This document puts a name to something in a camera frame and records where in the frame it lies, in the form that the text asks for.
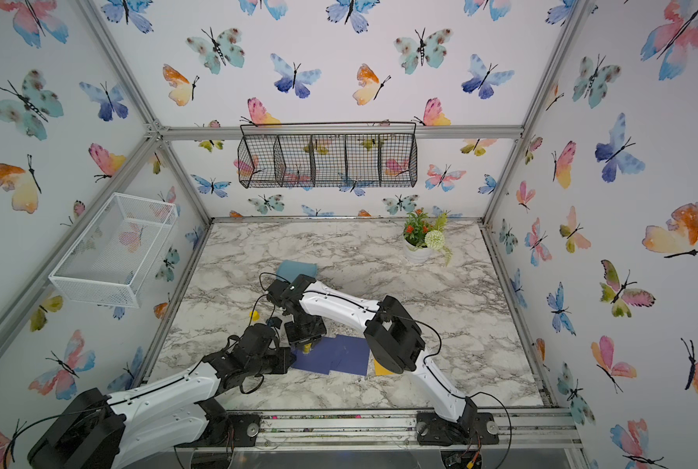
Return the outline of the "yellow envelope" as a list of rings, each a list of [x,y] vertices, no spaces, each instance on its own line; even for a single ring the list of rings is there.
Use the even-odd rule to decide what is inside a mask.
[[[390,371],[389,369],[386,369],[386,367],[383,367],[383,365],[380,365],[378,361],[374,360],[373,361],[373,367],[375,374],[377,376],[391,376],[394,375],[393,371]]]

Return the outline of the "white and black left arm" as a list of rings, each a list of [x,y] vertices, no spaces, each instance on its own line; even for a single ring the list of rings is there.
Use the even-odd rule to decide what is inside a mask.
[[[231,336],[194,367],[141,387],[79,394],[28,453],[32,468],[124,468],[177,446],[236,445],[236,424],[218,396],[245,380],[285,374],[296,361],[266,324]]]

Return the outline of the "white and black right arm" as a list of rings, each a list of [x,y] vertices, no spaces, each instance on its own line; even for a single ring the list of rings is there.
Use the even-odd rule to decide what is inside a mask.
[[[358,330],[384,369],[411,374],[448,428],[467,438],[485,437],[483,414],[444,377],[422,338],[423,324],[413,320],[398,299],[389,295],[380,301],[354,297],[306,275],[291,283],[278,276],[266,292],[268,300],[291,318],[284,325],[291,347],[300,350],[320,343],[327,332],[325,319]]]

